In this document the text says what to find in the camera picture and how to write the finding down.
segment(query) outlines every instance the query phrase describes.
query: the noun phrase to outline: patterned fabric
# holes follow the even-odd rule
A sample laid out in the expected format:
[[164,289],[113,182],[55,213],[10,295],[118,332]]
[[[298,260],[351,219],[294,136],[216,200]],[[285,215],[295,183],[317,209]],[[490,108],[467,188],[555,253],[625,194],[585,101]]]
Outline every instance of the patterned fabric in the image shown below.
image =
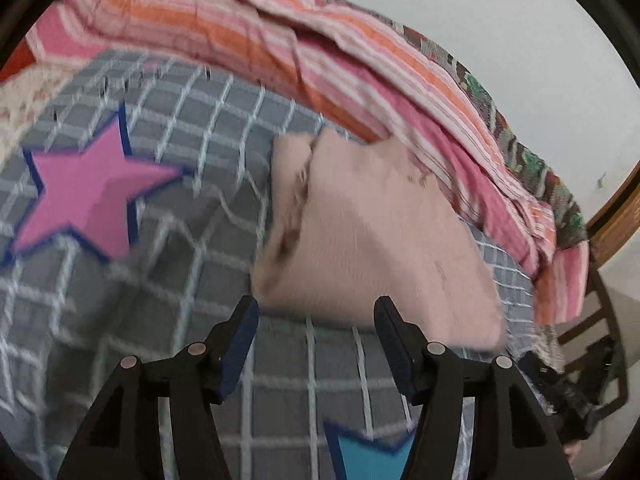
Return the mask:
[[18,46],[12,52],[9,59],[6,60],[4,66],[0,68],[0,83],[4,83],[10,77],[20,73],[20,70],[27,68],[36,62],[33,57],[29,45],[24,38],[20,40]]
[[443,67],[458,86],[465,91],[489,131],[494,134],[507,167],[529,193],[551,206],[556,221],[558,247],[567,249],[583,240],[588,240],[586,224],[574,196],[542,158],[518,142],[494,100],[462,63],[420,32],[395,22],[374,10],[365,9],[347,0],[322,1],[325,3],[338,2],[370,14],[395,30],[407,43],[426,57]]
[[0,168],[73,74],[73,70],[36,64],[0,86]]
[[[553,262],[555,271],[542,272],[536,282],[536,322],[547,326],[578,317],[582,311],[586,274],[589,261],[588,235],[580,207],[569,189],[545,161],[518,142],[506,119],[497,109],[489,93],[462,63],[439,44],[374,10],[365,9],[347,0],[318,0],[324,4],[337,3],[370,14],[395,30],[408,44],[443,67],[469,97],[490,132],[494,134],[506,167],[517,177],[531,195],[550,205],[556,224],[556,244],[561,251]],[[574,285],[558,276],[575,276]],[[553,308],[543,308],[544,304]],[[540,337],[544,339],[544,329]],[[550,359],[562,366],[561,358]]]
[[316,0],[65,0],[30,38],[37,55],[58,59],[118,41],[173,49],[260,80],[364,140],[395,135],[456,210],[536,279],[537,322],[580,313],[586,244],[556,251],[550,207],[506,168],[468,96],[368,14]]
[[558,342],[558,334],[552,325],[534,328],[533,351],[547,366],[559,374],[564,373],[564,355]]
[[[198,171],[184,185],[137,202],[140,242],[129,258],[102,266],[74,238],[60,236],[0,274],[0,431],[44,480],[54,478],[123,356],[174,354],[203,339],[249,291],[249,268],[269,222],[274,136],[327,125],[350,137],[295,101],[227,72],[106,52],[47,106],[24,142],[77,149],[123,100],[135,154]],[[15,155],[0,173],[4,243],[35,195]],[[517,359],[532,348],[531,282],[504,250],[469,228],[493,267],[507,348]],[[395,441],[415,426],[419,411],[398,394],[375,334],[262,316],[241,383],[214,407],[214,417],[232,478],[333,480],[325,419]],[[473,418],[473,400],[465,399],[454,480],[468,472]],[[167,403],[161,434],[167,478],[177,479]]]

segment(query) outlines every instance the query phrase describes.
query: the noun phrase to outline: floral patterned cloth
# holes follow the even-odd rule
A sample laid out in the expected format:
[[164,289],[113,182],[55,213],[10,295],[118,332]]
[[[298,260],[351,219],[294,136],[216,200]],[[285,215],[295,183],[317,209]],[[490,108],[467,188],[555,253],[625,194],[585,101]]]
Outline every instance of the floral patterned cloth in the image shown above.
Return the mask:
[[495,108],[491,96],[478,80],[460,63],[457,63],[456,68],[461,76],[460,88],[470,97],[476,109],[481,111],[488,108],[490,113],[495,113],[495,129],[492,131],[507,167],[518,177],[527,191],[551,206],[556,221],[558,247],[568,249],[578,242],[587,240],[587,229],[580,207],[567,186],[542,158],[518,142],[504,116]]
[[34,64],[0,86],[0,167],[73,74],[72,70]]

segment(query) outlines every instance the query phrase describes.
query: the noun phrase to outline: metal screw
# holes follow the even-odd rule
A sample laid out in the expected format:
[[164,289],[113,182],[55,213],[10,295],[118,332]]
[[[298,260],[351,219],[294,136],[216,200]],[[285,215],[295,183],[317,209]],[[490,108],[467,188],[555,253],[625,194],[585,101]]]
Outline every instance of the metal screw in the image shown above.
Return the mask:
[[191,355],[201,355],[204,354],[207,346],[204,343],[192,343],[189,345],[188,352]]
[[506,355],[498,355],[498,357],[495,358],[495,363],[500,368],[504,368],[505,370],[508,370],[513,366],[513,361],[511,361],[511,359],[509,359]]
[[430,354],[442,355],[442,354],[444,354],[445,348],[444,348],[444,345],[442,343],[438,343],[438,342],[434,341],[433,343],[429,343],[427,345],[427,350],[429,351]]
[[129,368],[133,368],[137,362],[138,359],[136,359],[135,355],[128,355],[122,358],[122,361],[120,361],[120,366],[122,366],[125,370],[128,370]]

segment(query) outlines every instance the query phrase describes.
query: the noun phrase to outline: blue star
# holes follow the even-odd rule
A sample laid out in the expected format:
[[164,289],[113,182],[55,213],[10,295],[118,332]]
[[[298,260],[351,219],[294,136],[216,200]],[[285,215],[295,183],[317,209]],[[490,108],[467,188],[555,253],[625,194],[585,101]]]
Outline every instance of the blue star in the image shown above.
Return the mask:
[[336,480],[399,480],[414,444],[415,430],[390,446],[325,421],[324,436]]

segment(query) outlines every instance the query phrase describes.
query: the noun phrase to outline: gray plaid bedsheet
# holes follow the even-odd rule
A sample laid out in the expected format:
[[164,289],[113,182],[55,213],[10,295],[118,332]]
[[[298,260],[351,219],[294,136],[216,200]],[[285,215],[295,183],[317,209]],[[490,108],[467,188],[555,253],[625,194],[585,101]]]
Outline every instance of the gray plaid bedsheet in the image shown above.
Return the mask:
[[[138,203],[140,241],[127,260],[101,266],[60,236],[0,273],[0,431],[44,479],[55,477],[123,356],[164,358],[203,339],[250,290],[249,268],[269,224],[272,140],[330,124],[232,74],[112,51],[49,104],[24,144],[82,147],[122,100],[136,153],[197,174]],[[0,174],[2,245],[35,197],[17,153]],[[470,229],[494,267],[517,358],[531,348],[531,282]],[[323,420],[394,440],[419,414],[396,391],[375,334],[270,316],[260,320],[240,384],[213,410],[231,475],[241,480],[333,479]],[[472,427],[473,400],[465,399],[456,479],[466,478]],[[167,404],[161,433],[166,476],[177,479]]]

